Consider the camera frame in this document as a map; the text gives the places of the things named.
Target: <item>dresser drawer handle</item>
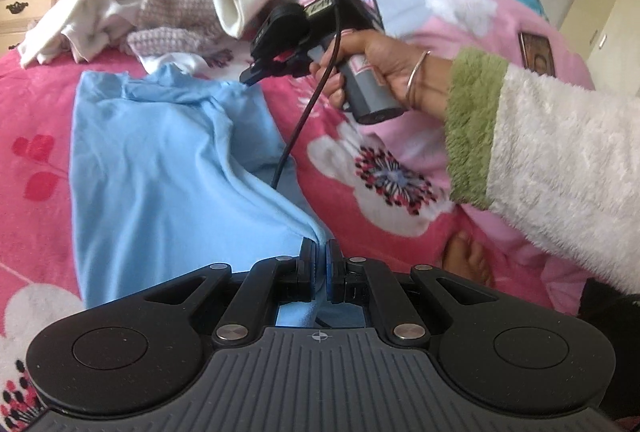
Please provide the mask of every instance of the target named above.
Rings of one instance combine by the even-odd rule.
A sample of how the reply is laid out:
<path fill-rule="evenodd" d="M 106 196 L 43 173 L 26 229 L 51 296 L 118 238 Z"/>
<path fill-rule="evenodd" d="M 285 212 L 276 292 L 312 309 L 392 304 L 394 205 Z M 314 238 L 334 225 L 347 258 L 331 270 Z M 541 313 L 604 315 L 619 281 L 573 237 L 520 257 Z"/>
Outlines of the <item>dresser drawer handle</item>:
<path fill-rule="evenodd" d="M 22 13 L 24 8 L 29 5 L 28 2 L 18 2 L 17 0 L 13 4 L 8 4 L 7 9 L 11 12 L 12 15 L 17 15 L 18 13 Z"/>

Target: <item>white cloth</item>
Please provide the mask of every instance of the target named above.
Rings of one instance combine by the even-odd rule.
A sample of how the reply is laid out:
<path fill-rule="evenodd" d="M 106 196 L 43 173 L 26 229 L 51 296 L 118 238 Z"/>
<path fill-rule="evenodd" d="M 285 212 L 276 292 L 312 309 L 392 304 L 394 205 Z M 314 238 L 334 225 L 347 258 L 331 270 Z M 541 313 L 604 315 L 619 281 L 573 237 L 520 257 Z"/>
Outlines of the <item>white cloth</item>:
<path fill-rule="evenodd" d="M 187 75 L 202 76 L 210 80 L 238 80 L 240 73 L 251 61 L 250 44 L 232 40 L 227 47 L 232 60 L 219 65 L 215 62 L 209 65 L 204 58 L 193 53 L 166 53 L 159 57 L 138 57 L 138 60 L 150 75 L 166 64 L 174 64 Z"/>
<path fill-rule="evenodd" d="M 213 0 L 223 30 L 239 38 L 249 21 L 268 0 Z M 68 39 L 76 61 L 91 60 L 110 43 L 130 30 L 136 1 L 60 0 L 38 24 L 27 31 L 18 46 L 20 64 L 35 59 L 49 62 L 65 49 Z"/>
<path fill-rule="evenodd" d="M 536 246 L 640 293 L 640 100 L 509 66 L 490 210 Z"/>

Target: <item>person's hand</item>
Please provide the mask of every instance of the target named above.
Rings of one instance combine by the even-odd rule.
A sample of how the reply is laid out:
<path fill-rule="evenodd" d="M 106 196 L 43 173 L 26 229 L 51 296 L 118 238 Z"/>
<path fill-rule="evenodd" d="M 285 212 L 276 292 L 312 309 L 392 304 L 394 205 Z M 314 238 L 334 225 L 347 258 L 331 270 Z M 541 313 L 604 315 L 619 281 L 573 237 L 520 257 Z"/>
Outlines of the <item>person's hand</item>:
<path fill-rule="evenodd" d="M 309 71 L 320 80 L 324 73 L 333 43 L 322 56 L 320 64 L 312 63 Z M 375 30 L 354 31 L 342 35 L 338 62 L 353 55 L 364 55 L 375 66 L 389 84 L 392 94 L 408 108 L 421 110 L 444 120 L 449 89 L 450 60 L 429 55 L 420 65 L 410 91 L 407 86 L 415 65 L 422 56 L 423 48 L 413 46 L 386 36 Z M 336 70 L 326 83 L 323 93 L 330 103 L 341 108 L 345 102 L 344 77 Z"/>

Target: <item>gray textured grip plate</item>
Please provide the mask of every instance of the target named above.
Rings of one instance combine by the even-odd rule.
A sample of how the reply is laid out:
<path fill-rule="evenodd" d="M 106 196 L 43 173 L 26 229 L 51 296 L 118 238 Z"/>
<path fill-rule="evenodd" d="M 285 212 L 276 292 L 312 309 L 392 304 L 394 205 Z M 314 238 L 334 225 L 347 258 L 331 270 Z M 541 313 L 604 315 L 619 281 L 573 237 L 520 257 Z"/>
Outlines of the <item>gray textured grip plate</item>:
<path fill-rule="evenodd" d="M 614 432 L 594 410 L 552 419 L 493 414 L 468 402 L 420 351 L 373 329 L 267 328 L 213 355 L 177 399 L 147 414 L 88 421 L 46 413 L 33 432 Z"/>

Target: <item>blue blanket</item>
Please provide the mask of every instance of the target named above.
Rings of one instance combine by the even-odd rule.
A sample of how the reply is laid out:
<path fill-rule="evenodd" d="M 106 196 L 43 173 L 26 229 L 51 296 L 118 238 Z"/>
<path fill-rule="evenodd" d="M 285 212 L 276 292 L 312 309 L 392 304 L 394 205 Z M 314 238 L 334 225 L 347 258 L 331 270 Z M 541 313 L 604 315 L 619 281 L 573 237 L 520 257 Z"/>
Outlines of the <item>blue blanket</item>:
<path fill-rule="evenodd" d="M 247 271 L 324 244 L 289 161 L 268 185 L 284 143 L 259 86 L 211 82 L 165 66 L 142 80 L 82 74 L 70 184 L 79 287 L 88 307 L 213 262 Z M 309 324 L 315 306 L 288 304 L 279 323 Z"/>

